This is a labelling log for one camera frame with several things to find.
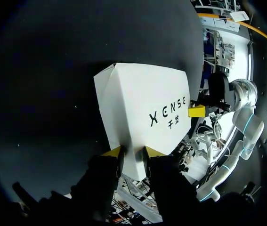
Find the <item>equipment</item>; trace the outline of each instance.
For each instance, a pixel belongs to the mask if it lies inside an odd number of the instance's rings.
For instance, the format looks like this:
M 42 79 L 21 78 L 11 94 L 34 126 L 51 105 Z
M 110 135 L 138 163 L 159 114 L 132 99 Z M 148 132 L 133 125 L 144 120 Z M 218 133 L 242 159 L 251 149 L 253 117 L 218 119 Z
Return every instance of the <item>equipment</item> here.
M 85 225 L 101 225 L 100 222 L 105 221 L 111 209 L 110 203 L 119 181 L 125 151 L 124 147 L 119 147 L 91 159 L 88 171 L 77 185 L 71 188 L 71 199 L 52 192 L 49 199 L 44 198 L 37 202 L 19 183 L 14 184 L 15 192 L 27 206 L 26 219 L 30 222 L 40 222 L 45 219 L 72 219 L 72 221 L 83 219 Z M 241 220 L 245 222 L 247 219 L 243 213 L 253 210 L 254 205 L 249 194 L 251 188 L 248 187 L 242 194 L 228 194 L 219 202 L 212 200 L 199 202 L 196 198 L 196 187 L 180 174 L 176 157 L 161 154 L 149 147 L 144 147 L 142 152 L 150 187 L 164 225 L 173 225 L 181 221 L 183 212 L 192 218 L 202 213 L 203 217 L 198 222 L 205 223 L 211 214 L 222 212 L 229 203 L 239 205 L 242 212 L 233 220 L 235 223 Z M 114 216 L 112 221 L 119 222 L 124 216 L 128 216 L 127 211 L 120 212 L 120 218 Z
M 141 194 L 143 197 L 139 200 L 148 199 L 148 196 L 154 193 L 156 202 L 154 204 L 157 205 L 159 214 L 167 225 L 179 222 L 182 219 L 181 214 L 183 211 L 192 218 L 196 218 L 200 212 L 205 213 L 203 219 L 207 219 L 206 216 L 210 216 L 212 213 L 223 212 L 224 209 L 228 208 L 229 204 L 232 206 L 239 205 L 244 213 L 234 219 L 234 221 L 239 222 L 242 219 L 245 220 L 247 213 L 254 208 L 254 202 L 251 197 L 254 189 L 252 183 L 241 194 L 232 193 L 222 198 L 220 198 L 216 186 L 223 183 L 233 172 L 239 157 L 245 160 L 249 159 L 263 131 L 264 123 L 254 115 L 254 105 L 257 101 L 256 86 L 247 80 L 236 80 L 227 85 L 227 78 L 222 75 L 213 77 L 213 80 L 217 83 L 219 81 L 219 85 L 223 84 L 222 90 L 225 93 L 213 91 L 211 97 L 203 97 L 202 99 L 210 103 L 210 110 L 217 107 L 215 113 L 210 116 L 212 127 L 206 124 L 199 126 L 191 139 L 187 135 L 182 140 L 181 144 L 184 144 L 186 148 L 180 148 L 177 152 L 173 152 L 172 155 L 164 155 L 148 146 L 139 150 L 139 154 L 143 156 L 145 172 L 150 184 L 150 190 L 146 194 Z M 234 100 L 234 102 L 229 104 L 225 100 Z M 196 190 L 196 187 L 182 176 L 182 172 L 188 171 L 188 167 L 184 164 L 188 161 L 186 158 L 190 151 L 194 150 L 197 156 L 203 156 L 207 159 L 207 164 L 210 167 L 216 160 L 213 156 L 212 142 L 223 143 L 220 135 L 222 130 L 218 120 L 222 116 L 221 113 L 231 109 L 235 110 L 233 124 L 244 134 L 243 141 L 237 142 L 233 152 L 229 154 L 224 164 L 207 182 Z M 206 143 L 207 153 L 200 150 L 200 142 Z M 76 215 L 84 216 L 88 222 L 93 220 L 103 222 L 110 211 L 111 199 L 116 188 L 118 188 L 118 192 L 124 192 L 124 190 L 119 189 L 118 182 L 126 152 L 125 147 L 119 146 L 102 156 L 96 156 L 91 159 L 89 161 L 89 169 L 85 175 L 76 186 L 71 188 L 71 199 L 52 192 L 52 196 L 49 199 L 42 199 L 37 202 L 19 184 L 14 184 L 13 188 L 30 209 L 28 216 L 32 219 L 50 216 L 65 218 Z M 124 182 L 129 189 L 126 177 L 124 177 Z M 135 197 L 132 195 L 131 199 L 133 201 L 130 206 L 133 206 L 134 203 L 136 204 Z M 185 208 L 182 205 L 183 203 L 186 203 L 189 207 Z M 122 212 L 122 214 L 125 218 L 128 216 L 127 211 Z M 159 222 L 160 220 L 157 216 L 143 217 L 152 218 L 154 222 Z M 117 217 L 113 222 L 119 222 L 119 220 L 121 218 Z
M 218 171 L 198 188 L 197 198 L 201 202 L 209 198 L 217 201 L 220 198 L 216 187 L 223 183 L 233 172 L 239 157 L 244 160 L 249 159 L 264 129 L 264 122 L 254 114 L 257 101 L 257 88 L 254 83 L 245 79 L 238 79 L 228 83 L 225 75 L 216 73 L 209 80 L 209 92 L 210 95 L 201 96 L 198 102 L 194 103 L 205 105 L 209 109 L 207 113 L 212 114 L 212 111 L 214 111 L 218 117 L 215 115 L 210 117 L 213 128 L 205 124 L 199 124 L 197 131 L 189 139 L 196 155 L 203 156 L 207 160 L 208 167 L 217 160 L 213 157 L 213 141 L 223 143 L 220 141 L 222 128 L 218 120 L 222 114 L 231 110 L 235 111 L 232 120 L 233 124 L 244 134 L 244 138 L 243 141 L 237 142 L 233 152 L 229 153 L 228 159 Z M 199 142 L 206 144 L 207 152 L 200 150 Z

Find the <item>robotic arm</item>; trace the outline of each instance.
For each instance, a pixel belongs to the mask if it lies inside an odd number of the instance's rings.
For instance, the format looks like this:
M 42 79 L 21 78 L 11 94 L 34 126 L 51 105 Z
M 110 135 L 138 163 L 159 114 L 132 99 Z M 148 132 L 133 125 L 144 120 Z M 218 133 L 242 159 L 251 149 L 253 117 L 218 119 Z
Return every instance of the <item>robotic arm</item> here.
M 233 124 L 244 134 L 243 141 L 239 140 L 237 142 L 232 154 L 227 158 L 218 172 L 199 187 L 197 198 L 201 202 L 209 198 L 212 198 L 214 201 L 219 200 L 220 194 L 216 190 L 216 187 L 223 183 L 234 171 L 239 157 L 244 160 L 249 159 L 264 129 L 264 122 L 254 114 L 254 105 L 257 101 L 257 88 L 255 85 L 248 80 L 235 80 L 232 82 L 232 85 L 235 89 Z M 206 135 L 205 141 L 208 146 L 211 142 L 210 136 Z M 210 162 L 212 162 L 211 146 L 208 146 L 207 156 L 207 160 Z

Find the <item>gray surface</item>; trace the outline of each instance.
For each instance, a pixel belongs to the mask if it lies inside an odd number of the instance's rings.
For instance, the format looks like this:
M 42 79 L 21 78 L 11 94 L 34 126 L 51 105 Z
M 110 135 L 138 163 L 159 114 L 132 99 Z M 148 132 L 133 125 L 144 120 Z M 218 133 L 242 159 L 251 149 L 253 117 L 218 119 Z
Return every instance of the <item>gray surface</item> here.
M 67 194 L 88 159 L 107 151 L 97 72 L 114 62 L 183 70 L 197 99 L 202 53 L 188 0 L 27 1 L 0 37 L 3 188 L 13 200 L 15 181 L 36 199 Z

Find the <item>white box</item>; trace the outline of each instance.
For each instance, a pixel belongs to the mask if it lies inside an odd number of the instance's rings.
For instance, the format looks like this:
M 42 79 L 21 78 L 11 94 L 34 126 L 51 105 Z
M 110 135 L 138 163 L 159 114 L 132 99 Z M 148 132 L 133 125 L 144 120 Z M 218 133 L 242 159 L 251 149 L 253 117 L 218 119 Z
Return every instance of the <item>white box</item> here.
M 170 154 L 191 128 L 186 73 L 117 63 L 94 81 L 110 148 L 125 146 L 123 173 L 142 180 L 146 173 L 141 149 L 149 146 Z

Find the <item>light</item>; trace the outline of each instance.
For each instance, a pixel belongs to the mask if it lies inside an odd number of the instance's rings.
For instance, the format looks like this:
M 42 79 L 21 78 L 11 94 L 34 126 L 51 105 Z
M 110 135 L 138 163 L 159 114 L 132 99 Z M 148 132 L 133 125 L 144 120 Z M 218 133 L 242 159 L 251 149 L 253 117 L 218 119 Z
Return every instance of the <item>light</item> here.
M 248 55 L 248 80 L 251 80 L 251 54 Z

